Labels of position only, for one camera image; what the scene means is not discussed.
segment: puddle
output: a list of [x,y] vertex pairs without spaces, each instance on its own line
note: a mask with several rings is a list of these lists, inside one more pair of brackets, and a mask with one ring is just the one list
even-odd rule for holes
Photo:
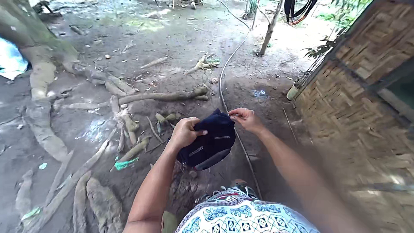
[[85,141],[101,142],[104,138],[104,131],[108,131],[106,122],[104,119],[93,120],[86,131],[81,136],[75,137],[75,139],[85,138]]
[[267,99],[267,94],[265,90],[253,90],[253,95],[259,100]]

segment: bamboo wall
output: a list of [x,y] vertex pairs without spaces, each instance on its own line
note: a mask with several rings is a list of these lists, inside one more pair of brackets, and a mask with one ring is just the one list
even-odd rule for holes
[[414,232],[414,192],[396,190],[414,184],[414,137],[366,91],[414,56],[414,9],[375,0],[361,17],[296,105],[341,194],[381,232]]

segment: reflective strip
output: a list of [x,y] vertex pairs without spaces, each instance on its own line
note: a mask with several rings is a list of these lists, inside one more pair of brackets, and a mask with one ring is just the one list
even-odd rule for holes
[[197,152],[199,152],[200,150],[202,150],[203,149],[203,147],[201,146],[200,148],[198,148],[197,150],[195,150],[195,151],[193,151],[193,152],[191,152],[189,155],[188,155],[188,157],[191,157],[192,155],[194,155],[195,153],[197,153]]
[[215,137],[214,139],[223,139],[223,138],[230,138],[230,136]]

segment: forearm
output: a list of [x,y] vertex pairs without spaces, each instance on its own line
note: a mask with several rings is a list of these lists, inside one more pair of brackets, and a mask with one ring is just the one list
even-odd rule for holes
[[167,144],[135,196],[128,222],[158,220],[164,212],[178,149]]
[[299,197],[308,217],[321,232],[368,232],[296,152],[268,130],[258,133],[258,137],[283,178]]

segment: navy fabric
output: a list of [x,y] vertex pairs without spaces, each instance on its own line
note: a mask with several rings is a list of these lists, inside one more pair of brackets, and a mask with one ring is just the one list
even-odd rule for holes
[[[236,139],[234,132],[234,122],[230,119],[230,116],[224,112],[220,112],[216,109],[213,114],[200,121],[194,126],[196,131],[207,130],[207,135],[198,136],[194,142],[182,148],[178,153],[177,160],[190,167],[196,167],[196,165],[208,160],[217,153],[225,151],[220,154],[220,158],[224,158],[230,152],[230,148],[233,146]],[[211,167],[219,161],[214,161],[213,164],[203,166],[202,169]]]

